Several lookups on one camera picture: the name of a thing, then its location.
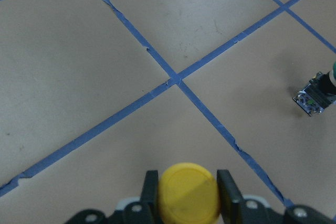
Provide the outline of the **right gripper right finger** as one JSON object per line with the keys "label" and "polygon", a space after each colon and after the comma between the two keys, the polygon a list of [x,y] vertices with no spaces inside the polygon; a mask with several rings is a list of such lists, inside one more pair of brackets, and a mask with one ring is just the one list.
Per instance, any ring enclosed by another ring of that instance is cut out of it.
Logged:
{"label": "right gripper right finger", "polygon": [[237,222],[243,196],[228,170],[219,169],[216,178],[223,222]]}

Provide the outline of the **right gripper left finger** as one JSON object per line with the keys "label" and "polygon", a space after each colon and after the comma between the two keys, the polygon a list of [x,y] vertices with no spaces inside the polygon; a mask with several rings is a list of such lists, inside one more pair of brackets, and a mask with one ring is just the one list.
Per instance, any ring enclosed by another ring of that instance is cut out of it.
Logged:
{"label": "right gripper left finger", "polygon": [[157,211],[159,175],[157,170],[149,170],[145,174],[140,195],[140,202],[149,205],[152,211]]}

